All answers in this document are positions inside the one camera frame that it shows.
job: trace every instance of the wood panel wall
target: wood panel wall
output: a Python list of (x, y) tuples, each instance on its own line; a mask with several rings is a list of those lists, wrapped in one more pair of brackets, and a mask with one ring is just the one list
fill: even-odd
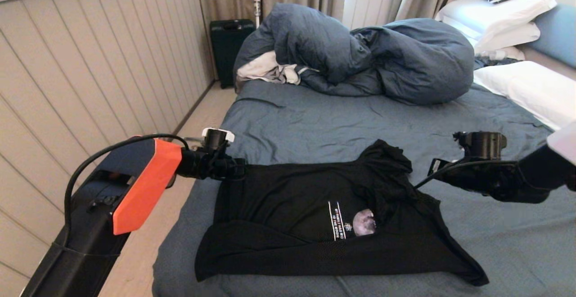
[(200, 0), (0, 2), (0, 295), (62, 227), (76, 166), (173, 132), (212, 79)]
[(342, 23), (350, 30), (388, 23), (392, 0), (344, 0)]

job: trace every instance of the mattress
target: mattress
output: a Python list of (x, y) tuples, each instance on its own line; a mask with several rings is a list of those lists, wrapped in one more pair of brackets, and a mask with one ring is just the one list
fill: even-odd
[[(403, 148), (413, 184), (432, 158), (463, 155), (456, 131), (500, 131), (503, 159), (518, 159), (551, 131), (523, 108), (473, 85), (450, 103), (408, 106), (384, 96), (343, 98), (303, 86), (249, 81), (222, 128), (235, 133), (228, 154), (253, 164), (354, 160), (376, 139)], [(153, 293), (178, 296), (573, 296), (576, 208), (566, 188), (541, 204), (503, 203), (433, 180), (420, 190), (442, 201), (451, 235), (487, 273), (473, 287), (450, 273), (394, 276), (218, 275), (198, 283), (196, 250), (212, 224), (220, 183), (196, 181), (158, 251)]]

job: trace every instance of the black suitcase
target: black suitcase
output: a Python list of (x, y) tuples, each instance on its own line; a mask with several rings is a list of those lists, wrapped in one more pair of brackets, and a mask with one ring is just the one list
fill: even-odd
[(249, 19), (210, 22), (212, 52), (222, 88), (234, 85), (232, 80), (234, 61), (244, 39), (254, 30), (256, 27)]

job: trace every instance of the crumpled duvet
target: crumpled duvet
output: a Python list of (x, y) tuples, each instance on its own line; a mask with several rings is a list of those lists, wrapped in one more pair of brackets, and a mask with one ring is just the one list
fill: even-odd
[(407, 104), (441, 104), (473, 82), (474, 51), (463, 35), (417, 18), (349, 31), (338, 20), (298, 4), (276, 4), (244, 41), (237, 71), (274, 51), (280, 65), (310, 67), (301, 84), (337, 96), (386, 95)]

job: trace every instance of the floor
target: floor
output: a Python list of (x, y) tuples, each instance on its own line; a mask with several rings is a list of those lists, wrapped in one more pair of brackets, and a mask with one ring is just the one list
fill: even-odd
[[(232, 88), (223, 90), (215, 83), (178, 135), (201, 137), (205, 127), (219, 127), (235, 98)], [(193, 184), (193, 179), (179, 177), (166, 190), (146, 223), (128, 238), (99, 297), (152, 296), (152, 264), (158, 247), (178, 219)]]

